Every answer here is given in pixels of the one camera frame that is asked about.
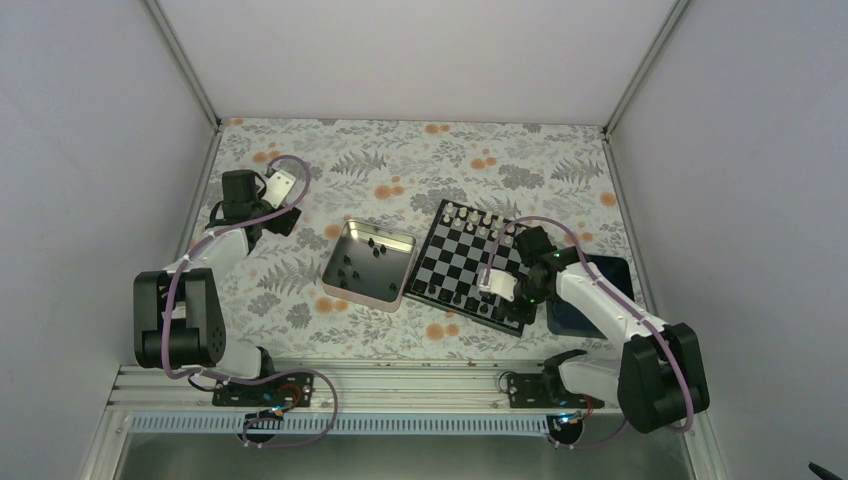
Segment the black white chessboard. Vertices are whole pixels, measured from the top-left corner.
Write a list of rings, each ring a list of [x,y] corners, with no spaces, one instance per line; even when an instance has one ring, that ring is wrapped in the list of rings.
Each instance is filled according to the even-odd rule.
[[[478,275],[487,262],[495,270],[514,276],[526,274],[515,236],[526,229],[518,223],[507,230],[505,239],[493,250],[498,229],[508,223],[502,216],[447,199],[441,201],[414,264],[405,294],[430,306],[452,312],[504,333],[520,336],[527,325],[505,318],[504,299],[482,293]],[[462,302],[453,305],[460,294]]]

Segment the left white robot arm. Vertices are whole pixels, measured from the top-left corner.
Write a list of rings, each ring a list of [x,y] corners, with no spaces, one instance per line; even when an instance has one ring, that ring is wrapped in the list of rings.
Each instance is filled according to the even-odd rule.
[[[173,379],[235,382],[255,405],[276,396],[279,380],[269,353],[227,334],[216,283],[248,257],[264,231],[290,233],[300,212],[284,200],[295,183],[284,171],[224,173],[223,197],[211,209],[203,239],[179,260],[134,279],[140,367],[161,369]]]

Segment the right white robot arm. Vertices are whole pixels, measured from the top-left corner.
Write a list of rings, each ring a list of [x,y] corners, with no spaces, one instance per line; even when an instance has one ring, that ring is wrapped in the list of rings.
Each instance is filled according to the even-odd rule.
[[[513,319],[554,298],[570,305],[616,346],[614,359],[571,350],[547,359],[544,399],[565,407],[578,395],[613,402],[641,433],[661,427],[685,433],[710,405],[699,339],[685,323],[669,324],[618,289],[578,245],[556,248],[532,227],[517,237],[529,270],[516,277],[488,264],[478,287],[505,300]]]

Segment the right aluminium frame post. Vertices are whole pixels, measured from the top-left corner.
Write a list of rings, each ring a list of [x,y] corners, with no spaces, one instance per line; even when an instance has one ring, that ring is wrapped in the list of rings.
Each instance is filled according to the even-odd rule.
[[[604,125],[603,131],[607,141],[612,138],[615,130],[625,116],[627,109],[631,105],[641,88],[641,85],[651,71],[655,61],[659,58],[660,54],[670,41],[679,22],[682,20],[691,3],[691,0],[676,0],[673,2],[662,24],[660,25],[659,30],[655,34],[647,51],[641,58],[634,74],[616,103],[608,121]]]

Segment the floral table mat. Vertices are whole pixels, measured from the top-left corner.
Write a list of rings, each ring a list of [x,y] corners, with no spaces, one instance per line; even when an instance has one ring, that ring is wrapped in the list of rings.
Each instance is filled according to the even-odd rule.
[[[406,299],[385,313],[327,295],[320,275],[344,224],[388,225],[423,239],[442,200],[507,219],[544,216],[554,241],[629,258],[630,243],[597,126],[229,118],[195,229],[221,199],[221,176],[297,178],[301,217],[287,237],[264,234],[253,254],[218,281],[229,334],[279,358],[541,360],[613,347],[551,333],[539,317],[520,336]],[[571,230],[571,237],[564,230]]]

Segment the left aluminium frame post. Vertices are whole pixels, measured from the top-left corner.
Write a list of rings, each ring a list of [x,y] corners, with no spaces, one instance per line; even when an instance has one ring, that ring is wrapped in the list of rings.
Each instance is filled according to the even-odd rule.
[[[215,112],[209,96],[203,88],[188,55],[185,52],[174,27],[169,21],[161,2],[157,0],[143,0],[142,3],[150,13],[153,23],[163,38],[170,56],[176,62],[177,69],[190,89],[195,102],[203,113],[207,122],[218,130],[221,124],[219,115]]]

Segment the blue plastic box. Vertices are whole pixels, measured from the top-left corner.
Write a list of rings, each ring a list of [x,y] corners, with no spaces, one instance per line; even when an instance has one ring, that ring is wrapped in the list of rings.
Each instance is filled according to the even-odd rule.
[[[635,299],[630,267],[625,258],[586,255],[600,273],[630,300]],[[560,298],[546,303],[547,326],[554,335],[604,339],[607,337],[577,308]]]

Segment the aluminium frame post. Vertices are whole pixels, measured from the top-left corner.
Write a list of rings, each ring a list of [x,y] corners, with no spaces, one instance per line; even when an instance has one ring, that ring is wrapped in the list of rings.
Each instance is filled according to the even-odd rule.
[[[185,52],[174,27],[169,21],[161,2],[157,0],[143,0],[142,3],[150,13],[153,23],[163,38],[170,56],[176,62],[177,69],[190,89],[195,102],[203,113],[207,122],[218,130],[221,124],[219,115],[215,112],[209,96],[203,88],[188,55]]]
[[[634,74],[616,103],[608,121],[604,125],[603,131],[607,141],[612,138],[615,130],[625,116],[627,109],[631,105],[641,88],[641,85],[651,71],[655,61],[659,58],[660,54],[670,41],[679,22],[682,20],[691,3],[691,0],[676,0],[673,2],[662,24],[660,25],[659,30],[655,34],[647,51],[641,58]]]

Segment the aluminium front rail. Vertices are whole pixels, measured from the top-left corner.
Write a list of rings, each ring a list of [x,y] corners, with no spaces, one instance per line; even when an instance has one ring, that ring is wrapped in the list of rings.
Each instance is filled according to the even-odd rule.
[[[441,363],[315,362],[311,367],[328,377],[337,391],[342,413],[506,414],[510,403],[504,371],[535,372],[530,362],[473,365]],[[212,395],[183,381],[172,381],[154,370],[122,367],[107,400],[109,410],[211,411]]]

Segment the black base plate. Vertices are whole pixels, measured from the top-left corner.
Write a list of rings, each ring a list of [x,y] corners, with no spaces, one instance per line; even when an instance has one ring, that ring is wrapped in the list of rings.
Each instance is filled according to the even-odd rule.
[[[296,372],[260,385],[218,382],[212,396],[216,407],[283,408],[309,407],[314,375]]]
[[[602,400],[565,389],[561,380],[543,373],[506,372],[502,385],[513,409],[603,408]]]

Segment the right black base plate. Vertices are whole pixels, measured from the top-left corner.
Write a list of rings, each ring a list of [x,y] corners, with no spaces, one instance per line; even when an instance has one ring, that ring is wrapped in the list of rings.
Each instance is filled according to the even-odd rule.
[[[561,380],[543,373],[506,372],[502,385],[513,409],[603,408],[602,400],[565,389]]]

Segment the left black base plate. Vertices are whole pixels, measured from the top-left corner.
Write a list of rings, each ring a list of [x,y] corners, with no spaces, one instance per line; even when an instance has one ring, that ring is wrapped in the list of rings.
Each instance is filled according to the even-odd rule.
[[[296,372],[260,385],[218,382],[212,396],[216,407],[283,408],[309,407],[314,375]]]

